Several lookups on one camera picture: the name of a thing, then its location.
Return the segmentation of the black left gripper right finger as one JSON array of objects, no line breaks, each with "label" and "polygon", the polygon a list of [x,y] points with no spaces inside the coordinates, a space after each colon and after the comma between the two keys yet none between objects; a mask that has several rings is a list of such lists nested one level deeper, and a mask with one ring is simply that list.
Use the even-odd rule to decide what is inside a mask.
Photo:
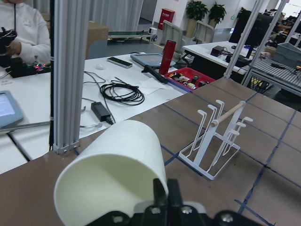
[{"label": "black left gripper right finger", "polygon": [[181,191],[177,179],[168,179],[167,187],[169,190],[168,203],[172,208],[178,208],[183,205]]}]

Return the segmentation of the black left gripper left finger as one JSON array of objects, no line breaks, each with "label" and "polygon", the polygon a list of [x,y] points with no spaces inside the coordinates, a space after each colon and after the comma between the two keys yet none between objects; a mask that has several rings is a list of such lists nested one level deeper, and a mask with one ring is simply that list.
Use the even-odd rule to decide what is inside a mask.
[{"label": "black left gripper left finger", "polygon": [[167,206],[167,195],[162,183],[158,178],[153,179],[153,195],[155,206]]}]

